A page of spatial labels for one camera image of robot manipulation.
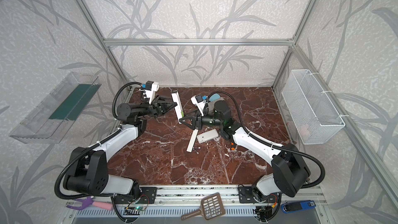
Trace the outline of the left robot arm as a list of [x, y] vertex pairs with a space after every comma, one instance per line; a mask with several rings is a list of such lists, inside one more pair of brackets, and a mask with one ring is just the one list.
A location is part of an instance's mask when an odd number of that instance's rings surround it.
[[114, 107], [114, 115], [121, 125], [110, 136], [95, 144], [87, 148], [77, 147], [72, 151], [68, 165], [56, 179], [55, 195], [63, 200], [113, 195], [140, 198], [142, 191], [138, 182], [110, 175], [108, 162], [119, 150], [145, 132], [145, 116], [161, 117], [177, 105], [171, 98], [157, 95], [152, 102], [122, 103]]

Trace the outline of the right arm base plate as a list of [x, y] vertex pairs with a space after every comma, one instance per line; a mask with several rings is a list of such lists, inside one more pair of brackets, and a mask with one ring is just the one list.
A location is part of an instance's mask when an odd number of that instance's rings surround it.
[[274, 194], [264, 196], [258, 190], [253, 191], [251, 186], [238, 185], [237, 191], [240, 203], [277, 203], [277, 197]]

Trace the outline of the white remote control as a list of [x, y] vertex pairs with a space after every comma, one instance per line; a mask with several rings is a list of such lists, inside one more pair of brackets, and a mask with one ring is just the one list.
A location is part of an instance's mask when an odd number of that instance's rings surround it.
[[217, 130], [213, 129], [197, 136], [199, 144], [205, 143], [207, 141], [213, 140], [219, 136]]

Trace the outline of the slim white remote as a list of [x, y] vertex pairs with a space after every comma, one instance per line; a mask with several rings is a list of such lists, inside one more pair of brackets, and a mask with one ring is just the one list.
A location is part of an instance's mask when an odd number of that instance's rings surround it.
[[181, 118], [184, 117], [184, 112], [181, 105], [180, 96], [177, 90], [172, 92], [172, 99], [177, 105], [175, 106], [175, 112], [177, 116], [177, 120], [179, 121]]

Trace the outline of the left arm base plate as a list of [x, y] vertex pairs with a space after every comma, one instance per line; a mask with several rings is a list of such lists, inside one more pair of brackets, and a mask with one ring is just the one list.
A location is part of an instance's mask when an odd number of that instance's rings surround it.
[[116, 204], [154, 204], [157, 194], [157, 187], [134, 188], [127, 195], [116, 195]]

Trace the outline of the slim remote back cover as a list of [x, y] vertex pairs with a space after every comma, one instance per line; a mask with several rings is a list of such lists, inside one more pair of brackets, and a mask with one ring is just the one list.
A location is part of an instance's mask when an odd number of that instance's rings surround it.
[[192, 152], [193, 151], [194, 143], [195, 143], [195, 140], [197, 138], [198, 132], [199, 132], [198, 129], [193, 130], [191, 138], [190, 138], [190, 141], [189, 141], [189, 144], [188, 144], [188, 147], [187, 147], [187, 150], [186, 150], [187, 152]]

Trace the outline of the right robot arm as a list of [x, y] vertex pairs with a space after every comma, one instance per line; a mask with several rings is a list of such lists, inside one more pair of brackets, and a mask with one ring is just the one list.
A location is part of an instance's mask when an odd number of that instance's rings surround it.
[[238, 118], [233, 118], [225, 100], [215, 101], [212, 110], [208, 109], [207, 97], [196, 95], [191, 101], [198, 109], [192, 116], [180, 117], [181, 124], [192, 130], [217, 126], [220, 136], [229, 141], [232, 148], [241, 146], [272, 167], [272, 174], [260, 177], [251, 187], [256, 201], [263, 202], [275, 193], [294, 197], [300, 189], [315, 187], [324, 180], [325, 168], [317, 158], [299, 151], [291, 143], [283, 145], [255, 134], [244, 125], [240, 111]]

